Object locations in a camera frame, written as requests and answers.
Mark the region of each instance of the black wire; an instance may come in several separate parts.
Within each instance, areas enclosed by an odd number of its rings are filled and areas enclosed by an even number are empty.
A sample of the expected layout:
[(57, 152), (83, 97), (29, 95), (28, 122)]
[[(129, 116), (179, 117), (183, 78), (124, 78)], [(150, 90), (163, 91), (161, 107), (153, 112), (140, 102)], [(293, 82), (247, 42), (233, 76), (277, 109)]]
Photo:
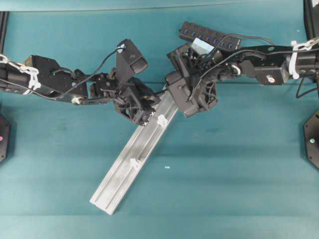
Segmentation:
[(199, 80), (196, 84), (196, 86), (194, 87), (194, 89), (192, 90), (192, 93), (190, 94), (190, 96), (188, 97), (188, 101), (191, 100), (191, 98), (193, 97), (194, 95), (194, 92), (195, 90), (198, 88), (199, 84), (201, 83), (203, 77), (205, 75), (207, 75), (211, 70), (213, 70), (214, 68), (216, 68), (217, 66), (225, 63), (226, 61), (228, 61), (230, 58), (238, 55), (238, 54), (241, 54), (241, 53), (244, 53), (244, 52), (257, 52), (257, 53), (260, 53), (260, 54), (263, 54), (263, 55), (266, 55), (265, 53), (261, 52), (261, 51), (257, 51), (257, 50), (249, 50), (249, 49), (244, 49), (244, 50), (240, 50), (240, 51), (237, 51), (233, 54), (231, 54), (230, 56), (226, 57), (224, 60), (222, 60), (221, 62), (218, 62), (216, 65), (212, 66), (211, 68), (209, 68), (207, 71), (205, 71), (200, 77), (199, 77)]
[(295, 52), (305, 53), (305, 52), (313, 52), (313, 51), (319, 51), (319, 48), (315, 48), (315, 49), (311, 49), (311, 50), (302, 50), (302, 51), (298, 51), (298, 50), (296, 50), (296, 51), (274, 51), (271, 53), (266, 53), (265, 55), (271, 56), (271, 55), (276, 55), (276, 54), (295, 53)]
[(33, 89), (31, 89), (31, 88), (29, 88), (29, 87), (26, 87), (26, 86), (23, 86), (23, 85), (20, 85), (20, 84), (16, 84), (16, 83), (13, 83), (13, 82), (10, 82), (10, 81), (6, 81), (6, 80), (4, 80), (4, 79), (0, 79), (0, 81), (3, 81), (3, 82), (5, 82), (5, 83), (10, 84), (10, 85), (13, 85), (13, 86), (17, 86), (17, 87), (21, 87), (21, 88), (23, 88), (23, 89), (29, 90), (29, 91), (31, 91), (32, 93), (34, 93), (34, 94), (36, 94), (36, 95), (38, 95), (38, 96), (40, 96), (40, 97), (42, 97), (42, 98), (45, 98), (45, 99), (47, 99), (47, 100), (56, 100), (56, 99), (58, 99), (58, 98), (61, 98), (61, 97), (65, 96), (66, 94), (68, 94), (70, 91), (72, 91), (73, 89), (75, 89), (75, 88), (78, 87), (79, 85), (81, 85), (81, 84), (87, 82), (88, 80), (90, 80), (90, 79), (102, 68), (102, 66), (104, 65), (104, 63), (106, 62), (106, 60), (107, 60), (110, 56), (112, 56), (117, 50), (120, 50), (120, 49), (125, 50), (125, 48), (117, 48), (116, 50), (114, 50), (113, 52), (111, 52), (109, 55), (107, 55), (107, 56), (104, 58), (104, 60), (103, 60), (102, 63), (100, 64), (100, 66), (99, 66), (91, 75), (89, 75), (89, 76), (86, 77), (84, 80), (80, 81), (79, 83), (77, 83), (76, 85), (74, 85), (73, 87), (71, 87), (71, 88), (70, 88), (69, 90), (67, 90), (66, 92), (64, 92), (64, 93), (62, 93), (62, 94), (60, 94), (60, 95), (58, 95), (58, 96), (56, 96), (56, 97), (45, 96), (45, 95), (43, 95), (43, 94), (41, 94), (41, 93), (38, 93), (38, 92), (34, 91)]
[(40, 94), (40, 93), (38, 93), (37, 91), (34, 91), (33, 89), (31, 89), (31, 88), (29, 88), (29, 87), (26, 87), (26, 86), (23, 86), (23, 85), (19, 85), (19, 84), (10, 82), (10, 81), (6, 81), (6, 80), (4, 80), (4, 79), (0, 79), (0, 81), (3, 81), (3, 82), (5, 82), (5, 83), (10, 84), (10, 85), (13, 85), (13, 86), (21, 87), (21, 88), (23, 88), (23, 89), (25, 89), (25, 90), (29, 90), (29, 91), (31, 91), (32, 93), (36, 94), (37, 96), (40, 96), (40, 97), (45, 98), (45, 99), (47, 99), (47, 100), (51, 100), (51, 99), (52, 99), (51, 97), (45, 96), (45, 95), (43, 95), (43, 94)]
[(318, 91), (318, 86), (317, 86), (317, 87), (312, 88), (310, 90), (307, 90), (307, 91), (305, 91), (305, 92), (303, 92), (302, 94), (299, 95), (299, 92), (300, 92), (300, 89), (301, 89), (301, 86), (302, 86), (303, 82), (304, 82), (304, 78), (301, 79), (300, 84), (298, 86), (298, 89), (297, 89), (297, 92), (296, 92), (296, 98), (297, 99), (299, 99), (299, 98), (301, 98), (301, 97), (303, 97), (303, 96), (305, 96), (305, 95), (307, 95), (307, 94), (309, 94), (309, 93), (311, 93), (313, 91)]
[(51, 74), (52, 74), (52, 75), (55, 75), (56, 73), (58, 73), (58, 72), (60, 72), (60, 71), (70, 73), (73, 79), (76, 78), (75, 73), (74, 73), (72, 70), (70, 70), (69, 68), (65, 68), (65, 67), (60, 67), (59, 69), (57, 69), (57, 70), (55, 70), (55, 71), (52, 71)]
[(62, 98), (63, 96), (65, 96), (66, 94), (68, 94), (69, 92), (71, 92), (72, 90), (74, 90), (75, 88), (77, 88), (79, 85), (87, 82), (88, 80), (90, 80), (101, 68), (102, 66), (104, 65), (104, 63), (107, 61), (107, 59), (112, 56), (117, 50), (124, 50), (125, 48), (117, 48), (115, 49), (113, 52), (111, 52), (109, 55), (107, 55), (104, 60), (102, 61), (102, 63), (100, 64), (100, 66), (91, 74), (89, 75), (88, 77), (86, 77), (84, 80), (80, 81), (79, 83), (75, 84), (73, 87), (71, 87), (69, 90), (67, 90), (66, 92), (62, 93), (61, 95), (59, 96), (56, 96), (56, 97), (52, 97), (51, 99), (52, 100), (55, 100), (55, 99), (58, 99), (58, 98)]
[(242, 38), (247, 38), (247, 39), (257, 39), (257, 40), (263, 40), (263, 41), (267, 41), (269, 44), (271, 45), (275, 45), (271, 40), (262, 37), (262, 36), (247, 36), (247, 35), (243, 35), (243, 34), (238, 34), (238, 33), (230, 33), (225, 35), (220, 41), (219, 43), (221, 43), (223, 40), (225, 40), (228, 36), (238, 36), (238, 37), (242, 37)]

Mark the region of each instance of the teal table surface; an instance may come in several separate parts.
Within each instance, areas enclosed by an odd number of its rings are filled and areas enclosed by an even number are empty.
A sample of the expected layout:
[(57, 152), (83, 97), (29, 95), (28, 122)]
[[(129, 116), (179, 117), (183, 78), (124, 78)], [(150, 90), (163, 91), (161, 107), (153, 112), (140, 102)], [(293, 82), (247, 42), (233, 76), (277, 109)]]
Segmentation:
[[(46, 56), (90, 73), (129, 38), (149, 63), (137, 77), (159, 90), (173, 70), (166, 54), (185, 43), (178, 38), (185, 20), (278, 45), (306, 40), (300, 0), (166, 1), (145, 9), (137, 2), (136, 9), (11, 12), (4, 53), (19, 62)], [(243, 42), (252, 44), (264, 43)], [(103, 71), (114, 65), (112, 57)], [(136, 126), (112, 104), (1, 94), (12, 132), (0, 164), (0, 239), (319, 238), (319, 170), (306, 159), (302, 130), (318, 96), (297, 100), (298, 83), (267, 87), (242, 77), (218, 84), (210, 112), (176, 115), (112, 216), (89, 199)]]

